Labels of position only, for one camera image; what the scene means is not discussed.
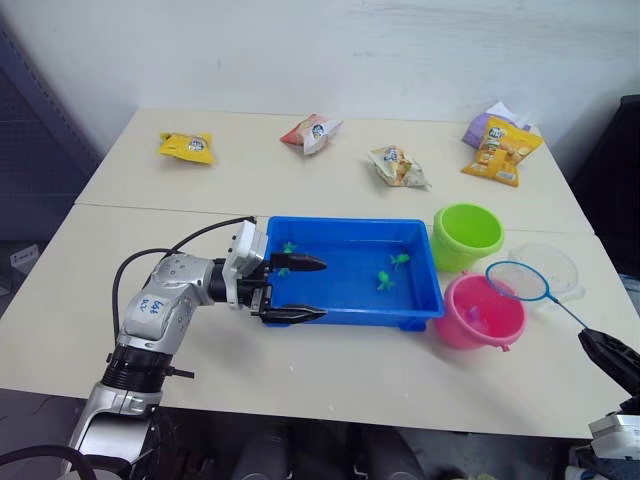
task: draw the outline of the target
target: yellow snack bag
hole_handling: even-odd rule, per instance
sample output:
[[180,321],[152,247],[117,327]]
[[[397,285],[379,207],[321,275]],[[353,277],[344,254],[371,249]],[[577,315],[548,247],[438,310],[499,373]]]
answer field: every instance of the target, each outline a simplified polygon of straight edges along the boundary
[[543,141],[542,137],[520,130],[500,118],[489,117],[476,159],[462,171],[517,187],[519,176],[516,165]]
[[158,153],[189,162],[213,163],[211,152],[211,134],[184,135],[182,133],[161,133],[162,145]]

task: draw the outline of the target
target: purple snack bag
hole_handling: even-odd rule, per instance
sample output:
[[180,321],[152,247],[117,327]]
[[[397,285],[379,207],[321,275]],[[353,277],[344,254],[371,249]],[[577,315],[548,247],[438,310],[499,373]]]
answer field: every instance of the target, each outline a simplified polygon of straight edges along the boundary
[[[471,121],[471,123],[469,124],[469,128],[467,128],[467,131],[464,134],[464,137],[462,137],[462,141],[471,145],[473,148],[478,149],[480,147],[480,144],[482,143],[482,137],[484,137],[484,131],[487,128],[487,120],[489,120],[489,117],[500,118],[505,122],[509,122],[514,127],[517,127],[515,123],[501,115],[481,113]],[[528,132],[529,130],[531,130],[531,125],[525,125],[522,130]]]

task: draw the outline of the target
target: green bucket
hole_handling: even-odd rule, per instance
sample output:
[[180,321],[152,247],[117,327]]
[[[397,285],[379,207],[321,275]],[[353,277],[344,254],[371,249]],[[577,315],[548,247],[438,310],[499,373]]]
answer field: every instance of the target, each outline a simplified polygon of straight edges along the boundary
[[431,250],[438,270],[460,272],[502,247],[504,231],[489,210],[457,203],[436,213]]

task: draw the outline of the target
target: blue plastic tray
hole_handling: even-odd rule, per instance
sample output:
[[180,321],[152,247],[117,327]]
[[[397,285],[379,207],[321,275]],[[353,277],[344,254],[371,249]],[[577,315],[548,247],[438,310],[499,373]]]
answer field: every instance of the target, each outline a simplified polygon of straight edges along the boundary
[[[322,271],[269,276],[274,307],[307,304],[328,311],[309,323],[423,331],[426,320],[444,314],[427,230],[420,220],[271,217],[267,235],[267,258],[292,242],[296,253],[328,264]],[[395,269],[391,256],[400,253],[408,253],[410,260]],[[377,289],[380,270],[389,273],[393,288]]]

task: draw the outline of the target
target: green toy fish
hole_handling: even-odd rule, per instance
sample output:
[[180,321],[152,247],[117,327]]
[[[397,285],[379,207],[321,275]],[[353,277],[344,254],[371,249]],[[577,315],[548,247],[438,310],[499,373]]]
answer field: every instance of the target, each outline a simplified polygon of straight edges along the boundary
[[403,265],[408,261],[409,261],[408,253],[400,253],[395,257],[391,255],[391,265],[393,265],[396,270],[398,269],[398,265]]
[[378,272],[378,280],[380,280],[380,285],[378,285],[378,290],[389,290],[393,286],[395,286],[396,282],[392,282],[389,274],[384,270],[380,270]]
[[[282,253],[293,253],[293,251],[298,248],[297,245],[294,245],[291,242],[286,242],[283,245],[283,249],[282,249]],[[288,268],[281,268],[280,270],[278,270],[278,276],[279,277],[284,277],[285,275],[289,274],[289,269]]]

